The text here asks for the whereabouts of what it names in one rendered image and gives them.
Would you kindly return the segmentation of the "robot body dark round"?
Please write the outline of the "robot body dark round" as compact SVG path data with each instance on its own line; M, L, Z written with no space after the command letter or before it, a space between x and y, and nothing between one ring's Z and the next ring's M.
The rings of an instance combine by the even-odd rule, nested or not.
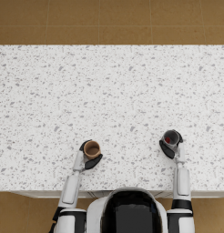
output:
M87 233L168 233L167 212L145 189L119 188L89 205Z

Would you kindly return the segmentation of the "brown paper cup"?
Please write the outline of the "brown paper cup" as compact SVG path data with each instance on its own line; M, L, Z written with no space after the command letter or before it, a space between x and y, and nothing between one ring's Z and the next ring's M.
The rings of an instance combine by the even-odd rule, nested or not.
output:
M94 159L101 154L99 144L93 140L86 142L84 145L84 152L88 159Z

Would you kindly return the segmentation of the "grey transparent cup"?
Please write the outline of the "grey transparent cup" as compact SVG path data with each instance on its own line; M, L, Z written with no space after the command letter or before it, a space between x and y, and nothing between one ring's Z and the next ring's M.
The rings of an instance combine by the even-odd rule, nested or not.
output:
M165 138L169 137L170 138L170 143L167 143L165 141ZM172 130L168 130L164 133L163 137L162 137L163 143L170 149L174 150L177 148L178 146L178 142L180 140L179 134L176 130L172 129Z

